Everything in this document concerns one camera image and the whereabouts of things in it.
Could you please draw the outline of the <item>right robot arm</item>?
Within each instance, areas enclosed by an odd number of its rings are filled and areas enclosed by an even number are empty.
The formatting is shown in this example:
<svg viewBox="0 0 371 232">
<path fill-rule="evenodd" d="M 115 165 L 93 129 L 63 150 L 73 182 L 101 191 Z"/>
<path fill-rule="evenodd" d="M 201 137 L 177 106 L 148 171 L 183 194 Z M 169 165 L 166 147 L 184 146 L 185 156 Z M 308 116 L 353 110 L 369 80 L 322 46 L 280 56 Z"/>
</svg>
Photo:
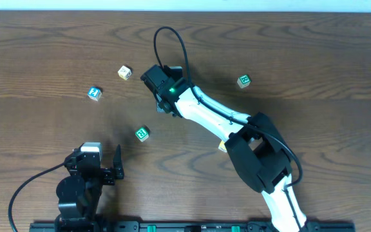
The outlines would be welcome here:
<svg viewBox="0 0 371 232">
<path fill-rule="evenodd" d="M 158 107 L 193 121 L 224 142 L 238 176 L 261 193 L 278 231 L 305 231 L 307 218 L 296 200 L 291 164 L 300 164 L 268 116 L 234 111 L 207 96 L 179 66 L 154 65 L 141 76 Z"/>
</svg>

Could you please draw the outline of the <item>yellow block near right arm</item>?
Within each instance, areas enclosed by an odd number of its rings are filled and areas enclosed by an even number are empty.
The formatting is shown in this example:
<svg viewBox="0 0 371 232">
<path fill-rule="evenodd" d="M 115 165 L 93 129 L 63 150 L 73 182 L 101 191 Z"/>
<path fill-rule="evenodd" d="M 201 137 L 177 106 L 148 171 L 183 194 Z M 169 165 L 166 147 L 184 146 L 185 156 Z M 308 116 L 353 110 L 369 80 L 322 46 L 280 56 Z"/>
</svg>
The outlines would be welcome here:
<svg viewBox="0 0 371 232">
<path fill-rule="evenodd" d="M 224 141 L 221 141 L 218 145 L 218 149 L 221 150 L 222 152 L 224 153 L 227 153 L 227 149 L 225 147 L 225 142 Z"/>
</svg>

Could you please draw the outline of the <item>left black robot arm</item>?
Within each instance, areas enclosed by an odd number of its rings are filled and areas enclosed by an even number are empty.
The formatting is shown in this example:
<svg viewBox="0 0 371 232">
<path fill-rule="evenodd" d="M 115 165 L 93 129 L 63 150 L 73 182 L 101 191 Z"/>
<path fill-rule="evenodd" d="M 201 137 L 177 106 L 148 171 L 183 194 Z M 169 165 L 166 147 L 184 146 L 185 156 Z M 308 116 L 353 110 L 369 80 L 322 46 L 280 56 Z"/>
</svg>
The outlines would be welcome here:
<svg viewBox="0 0 371 232">
<path fill-rule="evenodd" d="M 121 147 L 117 146 L 112 167 L 102 168 L 102 146 L 85 142 L 64 160 L 70 174 L 57 185 L 60 215 L 55 231 L 113 231 L 113 225 L 97 214 L 103 186 L 113 186 L 124 178 Z"/>
</svg>

